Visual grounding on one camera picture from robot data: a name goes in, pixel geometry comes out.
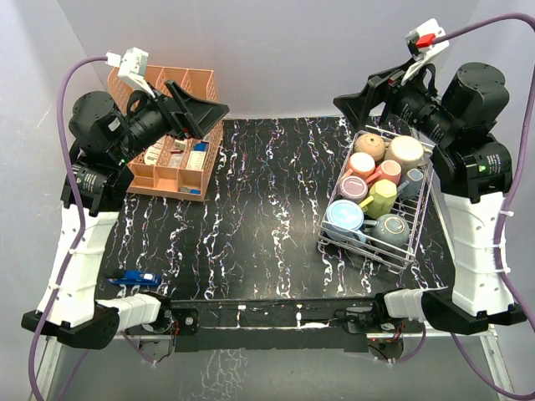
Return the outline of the tan glazed round mug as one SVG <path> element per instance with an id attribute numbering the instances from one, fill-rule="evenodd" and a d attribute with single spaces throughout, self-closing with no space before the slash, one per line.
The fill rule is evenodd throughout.
<path id="1" fill-rule="evenodd" d="M 376 134 L 361 134 L 354 143 L 354 152 L 363 152 L 370 155 L 375 163 L 380 163 L 386 152 L 386 144 L 383 138 Z"/>

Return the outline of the light pink mug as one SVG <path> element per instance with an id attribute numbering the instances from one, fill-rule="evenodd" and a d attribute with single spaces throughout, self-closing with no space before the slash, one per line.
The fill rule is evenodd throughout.
<path id="1" fill-rule="evenodd" d="M 365 152 L 356 152 L 349 157 L 346 165 L 345 176 L 355 175 L 367 179 L 375 171 L 375 160 Z"/>

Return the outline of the green-inside mushroom pattern mug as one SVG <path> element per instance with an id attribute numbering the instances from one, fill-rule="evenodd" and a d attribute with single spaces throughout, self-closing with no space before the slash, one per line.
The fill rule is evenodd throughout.
<path id="1" fill-rule="evenodd" d="M 402 170 L 410 170 L 427 165 L 430 155 L 430 151 L 419 140 L 400 135 L 389 142 L 384 160 L 394 160 Z"/>

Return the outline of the pink mug white inside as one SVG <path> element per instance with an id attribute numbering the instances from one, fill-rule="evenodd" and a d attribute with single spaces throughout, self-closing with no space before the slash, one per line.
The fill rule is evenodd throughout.
<path id="1" fill-rule="evenodd" d="M 368 186 L 372 186 L 379 180 L 388 180 L 398 185 L 401 177 L 401 166 L 395 160 L 385 160 L 381 162 L 374 172 L 365 179 Z"/>

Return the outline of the purple ceramic mug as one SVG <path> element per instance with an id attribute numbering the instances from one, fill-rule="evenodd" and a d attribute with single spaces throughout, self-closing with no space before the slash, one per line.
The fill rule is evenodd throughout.
<path id="1" fill-rule="evenodd" d="M 338 196 L 341 198 L 360 203 L 368 195 L 368 186 L 366 182 L 355 175 L 349 175 L 342 178 L 338 183 Z"/>

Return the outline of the yellow-green ceramic mug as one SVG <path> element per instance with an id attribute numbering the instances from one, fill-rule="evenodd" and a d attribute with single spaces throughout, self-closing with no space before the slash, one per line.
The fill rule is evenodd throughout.
<path id="1" fill-rule="evenodd" d="M 388 180 L 375 182 L 368 196 L 359 203 L 360 209 L 370 218 L 377 220 L 389 214 L 397 199 L 397 186 Z"/>

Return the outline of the small white cup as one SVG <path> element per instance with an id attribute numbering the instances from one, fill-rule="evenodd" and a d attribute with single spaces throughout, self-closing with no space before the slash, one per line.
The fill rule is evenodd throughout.
<path id="1" fill-rule="evenodd" d="M 408 199 L 419 194 L 424 175 L 421 170 L 414 168 L 406 172 L 397 187 L 397 194 L 401 199 Z"/>

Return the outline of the light blue ceramic mug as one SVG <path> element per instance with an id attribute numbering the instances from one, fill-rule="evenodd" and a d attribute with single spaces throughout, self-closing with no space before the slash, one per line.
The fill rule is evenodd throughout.
<path id="1" fill-rule="evenodd" d="M 360 247 L 366 242 L 361 231 L 364 212 L 351 200 L 335 200 L 326 212 L 324 230 L 327 237 L 337 242 L 348 242 Z"/>

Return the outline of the dark grey round mug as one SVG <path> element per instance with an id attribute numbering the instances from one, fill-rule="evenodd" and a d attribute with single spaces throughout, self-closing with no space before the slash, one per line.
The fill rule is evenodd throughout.
<path id="1" fill-rule="evenodd" d="M 381 249 L 401 248 L 409 239 L 407 221 L 396 214 L 384 214 L 376 220 L 364 221 L 364 232 L 371 237 L 371 243 Z"/>

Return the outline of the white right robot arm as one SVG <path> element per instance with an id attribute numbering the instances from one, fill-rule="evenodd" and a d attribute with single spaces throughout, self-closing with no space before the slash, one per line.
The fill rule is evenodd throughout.
<path id="1" fill-rule="evenodd" d="M 433 143 L 431 163 L 451 218 L 455 282 L 443 289 L 383 292 L 369 318 L 385 332 L 410 319 L 463 335 L 524 322 L 526 314 L 506 284 L 503 202 L 512 193 L 512 157 L 492 135 L 510 98 L 505 77 L 491 65 L 465 63 L 438 94 L 433 65 L 410 79 L 408 69 L 371 75 L 360 92 L 340 95 L 334 105 L 355 129 L 382 105 L 382 119 L 396 117 Z"/>

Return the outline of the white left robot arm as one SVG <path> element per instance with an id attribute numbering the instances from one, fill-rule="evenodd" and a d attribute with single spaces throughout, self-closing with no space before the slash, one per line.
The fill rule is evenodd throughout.
<path id="1" fill-rule="evenodd" d="M 58 253 L 42 301 L 23 314 L 23 328 L 71 348 L 100 350 L 130 327 L 145 324 L 155 333 L 171 327 L 173 314 L 161 306 L 161 296 L 94 298 L 110 231 L 134 179 L 128 164 L 166 135 L 203 139 L 230 111 L 188 94 L 174 80 L 165 86 L 168 94 L 136 90 L 125 112 L 104 91 L 74 103 Z"/>

